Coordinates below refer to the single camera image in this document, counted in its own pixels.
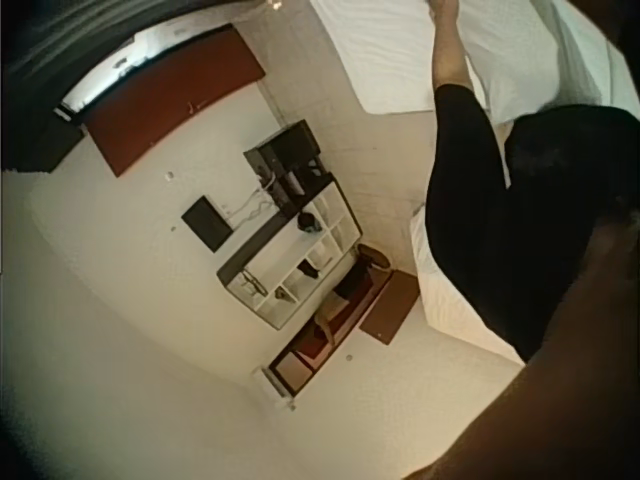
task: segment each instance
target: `small object on shelf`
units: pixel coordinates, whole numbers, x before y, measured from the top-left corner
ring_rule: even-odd
[[[293,298],[291,298],[291,296],[282,287],[276,288],[275,295],[276,295],[276,299],[278,300],[284,300],[285,302],[289,302],[289,303],[296,303],[296,301]]]
[[[264,288],[264,286],[260,283],[260,281],[256,277],[251,275],[251,272],[249,272],[248,270],[243,270],[242,276],[247,281],[247,283],[253,285],[257,293],[259,293],[263,297],[266,297],[267,295],[269,295],[269,292],[267,291],[267,289]]]
[[[318,272],[318,270],[316,270],[307,260],[303,260],[302,263],[298,265],[298,270],[314,280],[317,280],[318,277],[320,277],[320,272]]]
[[[302,212],[298,215],[298,228],[307,233],[318,233],[322,231],[322,226],[318,219],[308,212]]]
[[[358,254],[361,258],[368,261],[371,266],[379,270],[387,272],[391,269],[391,262],[380,250],[361,243],[358,245]]]

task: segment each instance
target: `bed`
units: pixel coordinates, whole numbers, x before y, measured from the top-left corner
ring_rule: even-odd
[[[433,110],[433,24],[424,0],[311,0],[363,109],[371,114]],[[622,54],[566,0],[461,0],[461,35],[474,89],[495,125],[545,106],[623,108],[640,100]],[[424,206],[411,222],[421,298],[435,329],[523,364],[488,330],[436,265]]]

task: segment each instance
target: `wooden cabinet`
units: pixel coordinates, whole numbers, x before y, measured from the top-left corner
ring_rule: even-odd
[[[134,72],[96,102],[85,124],[120,176],[192,115],[262,77],[240,34],[227,27]]]

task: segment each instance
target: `white wall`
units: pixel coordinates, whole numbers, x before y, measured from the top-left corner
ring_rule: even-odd
[[[278,129],[251,85],[172,132],[120,178],[87,137],[36,183],[30,208],[54,250],[119,315],[190,363],[250,381],[300,324],[277,332],[235,300],[216,271],[273,210],[216,254],[181,215],[203,194],[221,212],[241,206],[259,185],[243,152]]]
[[[3,174],[3,408],[61,479],[301,480],[243,389],[143,337],[93,295]]]

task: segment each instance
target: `person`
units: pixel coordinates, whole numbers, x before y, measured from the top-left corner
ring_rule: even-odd
[[[507,187],[473,93],[458,0],[430,4],[438,137],[429,244],[526,366],[438,461],[408,478],[626,478],[640,451],[640,122],[590,106],[518,119],[505,145]]]

